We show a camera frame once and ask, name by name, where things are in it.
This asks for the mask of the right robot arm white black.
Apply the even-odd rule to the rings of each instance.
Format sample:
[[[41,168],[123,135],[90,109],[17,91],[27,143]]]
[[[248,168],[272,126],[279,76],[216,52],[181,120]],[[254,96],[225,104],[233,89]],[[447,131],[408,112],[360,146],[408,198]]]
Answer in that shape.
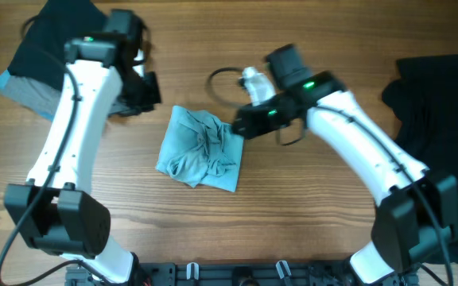
[[[448,260],[458,238],[456,179],[434,172],[391,140],[331,72],[314,73],[288,44],[266,57],[269,73],[244,68],[250,96],[233,131],[252,139],[294,120],[329,144],[359,176],[375,202],[371,239],[349,260],[355,281],[376,284],[418,268],[433,254]]]

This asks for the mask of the light blue t-shirt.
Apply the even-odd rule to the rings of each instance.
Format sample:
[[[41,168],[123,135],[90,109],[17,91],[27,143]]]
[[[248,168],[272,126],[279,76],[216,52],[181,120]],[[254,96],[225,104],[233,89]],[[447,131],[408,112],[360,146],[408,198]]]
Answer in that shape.
[[[243,142],[230,124],[206,110],[174,106],[156,169],[190,187],[203,184],[234,192]]]

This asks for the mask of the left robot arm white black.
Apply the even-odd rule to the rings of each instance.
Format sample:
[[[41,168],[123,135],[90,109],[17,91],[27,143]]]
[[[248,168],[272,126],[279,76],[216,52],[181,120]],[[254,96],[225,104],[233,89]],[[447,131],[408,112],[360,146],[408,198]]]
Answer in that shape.
[[[110,235],[109,210],[91,196],[93,165],[111,107],[150,112],[161,102],[156,75],[145,70],[146,25],[130,10],[111,11],[100,31],[68,40],[55,117],[23,184],[6,188],[4,205],[13,237],[31,249],[77,265],[90,285],[148,285],[135,253]]]

